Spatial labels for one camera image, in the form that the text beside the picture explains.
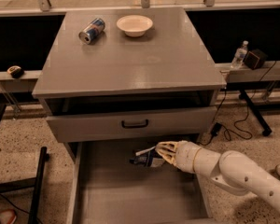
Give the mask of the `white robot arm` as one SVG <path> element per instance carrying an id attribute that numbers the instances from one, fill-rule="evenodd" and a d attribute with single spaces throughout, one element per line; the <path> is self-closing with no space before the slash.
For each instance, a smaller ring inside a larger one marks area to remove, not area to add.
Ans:
<path id="1" fill-rule="evenodd" d="M 202 175 L 234 195 L 252 192 L 280 213 L 280 181 L 245 154 L 220 154 L 188 141 L 159 142 L 156 151 L 181 171 Z"/>

